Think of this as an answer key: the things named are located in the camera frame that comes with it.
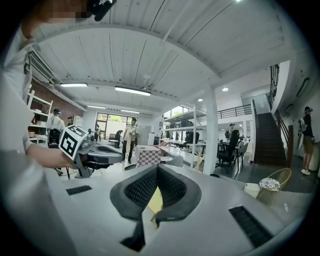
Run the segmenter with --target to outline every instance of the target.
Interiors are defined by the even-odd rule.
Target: recessed light
[[[140,114],[140,112],[137,112],[137,111],[131,111],[131,110],[125,110],[125,109],[121,109],[121,111],[123,111],[123,112],[135,113],[135,114]]]
[[[106,109],[105,106],[92,106],[92,105],[87,105],[88,108],[96,108],[96,109]]]
[[[120,86],[116,86],[115,90],[116,91],[120,91],[120,92],[132,93],[132,94],[140,94],[140,95],[144,95],[144,96],[150,96],[151,95],[150,92],[146,92],[146,91],[143,91],[143,90],[129,89],[129,88],[120,87]]]
[[[85,82],[78,83],[60,83],[61,87],[88,87],[88,84]]]

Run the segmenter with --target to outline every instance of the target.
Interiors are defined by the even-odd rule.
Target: checkered box
[[[161,161],[161,150],[154,146],[137,145],[135,148],[136,167],[157,165]]]

